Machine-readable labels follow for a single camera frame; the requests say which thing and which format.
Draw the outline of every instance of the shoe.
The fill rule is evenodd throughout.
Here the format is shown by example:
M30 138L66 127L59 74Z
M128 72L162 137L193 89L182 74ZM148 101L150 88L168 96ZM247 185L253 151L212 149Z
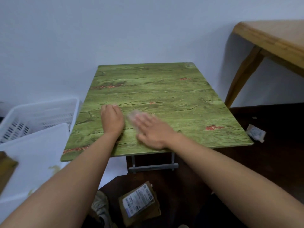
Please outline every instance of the shoe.
M101 192L97 191L94 201L91 205L93 211L96 212L98 217L102 218L104 221L104 228L116 228L116 224L112 222L109 214L109 202L107 196Z

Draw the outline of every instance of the white plastic basket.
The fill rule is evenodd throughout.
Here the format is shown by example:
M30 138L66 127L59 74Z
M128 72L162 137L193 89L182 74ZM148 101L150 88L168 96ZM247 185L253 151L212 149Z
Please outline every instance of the white plastic basket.
M45 101L13 107L0 124L0 144L66 122L73 128L79 99Z

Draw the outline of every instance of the dark floor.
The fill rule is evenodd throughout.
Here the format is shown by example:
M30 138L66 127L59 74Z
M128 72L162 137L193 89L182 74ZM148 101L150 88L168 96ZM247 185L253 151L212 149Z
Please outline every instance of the dark floor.
M302 115L295 112L236 114L238 122L247 128L253 124L266 131L265 142L252 146L221 148L217 151L273 181L304 203L304 139ZM136 165L169 163L170 154L136 157ZM192 223L211 190L179 157L175 171L147 171L116 177L101 188L110 201L110 214L118 227L124 227L118 198L145 181L153 184L162 215L143 221L138 227L173 227Z

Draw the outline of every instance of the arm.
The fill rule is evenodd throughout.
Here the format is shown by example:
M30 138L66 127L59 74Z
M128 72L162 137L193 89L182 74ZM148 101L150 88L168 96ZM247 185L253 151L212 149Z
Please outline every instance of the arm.
M140 141L176 152L247 226L304 227L304 205L273 182L174 132L155 116L136 115L133 122L143 132Z
M101 120L104 134L26 199L1 228L81 227L124 127L118 106L102 106Z

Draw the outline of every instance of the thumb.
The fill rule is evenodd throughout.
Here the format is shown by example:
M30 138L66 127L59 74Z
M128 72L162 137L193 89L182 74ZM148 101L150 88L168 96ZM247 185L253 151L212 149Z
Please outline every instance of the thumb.
M143 143L145 143L146 144L146 142L147 142L147 137L145 136L145 135L143 135L142 133L140 133L140 134L136 134L136 138L139 140L139 141L141 141L141 142L143 142Z

